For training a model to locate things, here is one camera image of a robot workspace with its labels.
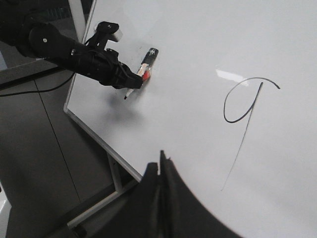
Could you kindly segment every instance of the robotic arm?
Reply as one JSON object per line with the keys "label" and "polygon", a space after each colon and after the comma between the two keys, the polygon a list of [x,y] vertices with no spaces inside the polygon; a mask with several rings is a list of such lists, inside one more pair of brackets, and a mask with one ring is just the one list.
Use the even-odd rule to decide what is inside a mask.
{"label": "robotic arm", "polygon": [[101,22],[86,44],[65,37],[49,23],[18,10],[18,0],[0,0],[0,41],[31,58],[44,58],[60,67],[120,88],[141,88],[142,78],[118,61],[118,52],[104,50],[108,40],[118,41],[119,25]]}

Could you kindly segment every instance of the marker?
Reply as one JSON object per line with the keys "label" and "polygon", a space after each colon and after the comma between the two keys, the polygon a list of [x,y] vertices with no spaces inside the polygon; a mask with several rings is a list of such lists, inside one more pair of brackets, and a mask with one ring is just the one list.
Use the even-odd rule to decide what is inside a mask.
{"label": "marker", "polygon": [[[143,82],[147,81],[151,77],[151,69],[154,64],[155,59],[158,56],[159,51],[155,48],[150,48],[147,54],[145,55],[141,67],[139,68],[137,75],[142,77]],[[134,91],[134,88],[129,88],[127,93],[124,96],[126,100],[130,94]]]}

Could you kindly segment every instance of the gray floor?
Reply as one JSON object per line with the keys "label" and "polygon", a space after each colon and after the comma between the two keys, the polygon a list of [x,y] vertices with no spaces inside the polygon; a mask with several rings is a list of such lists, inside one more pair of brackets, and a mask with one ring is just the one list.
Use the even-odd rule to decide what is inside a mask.
{"label": "gray floor", "polygon": [[[70,72],[38,79],[58,85]],[[1,94],[36,90],[34,81]],[[0,179],[12,204],[7,238],[39,238],[60,217],[112,186],[105,151],[63,112],[68,85],[0,98]]]}

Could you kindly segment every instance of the whiteboard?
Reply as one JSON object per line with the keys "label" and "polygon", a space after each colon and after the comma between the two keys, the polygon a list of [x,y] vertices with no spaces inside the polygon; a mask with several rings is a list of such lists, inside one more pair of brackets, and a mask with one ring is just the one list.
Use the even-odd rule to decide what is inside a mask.
{"label": "whiteboard", "polygon": [[[123,37],[107,47],[134,72],[150,47],[159,55],[149,83],[127,100],[125,89],[77,75],[67,113],[137,179],[165,150],[205,207],[244,237],[317,237],[317,2],[94,7],[87,37],[100,21],[118,23]],[[260,79],[239,84],[226,101],[229,120],[264,83],[251,116],[228,123],[224,99],[249,77],[280,89]]]}

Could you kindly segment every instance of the black robotic arm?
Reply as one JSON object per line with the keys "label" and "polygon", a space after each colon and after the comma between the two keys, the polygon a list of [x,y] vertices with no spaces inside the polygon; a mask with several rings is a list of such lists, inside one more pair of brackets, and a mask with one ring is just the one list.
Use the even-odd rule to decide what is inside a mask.
{"label": "black robotic arm", "polygon": [[0,41],[15,46],[31,58],[44,58],[60,67],[114,88],[141,88],[142,78],[118,61],[118,52],[104,50],[108,40],[116,41],[119,25],[101,22],[87,45],[65,37],[49,23],[18,10],[19,1],[0,0]]}

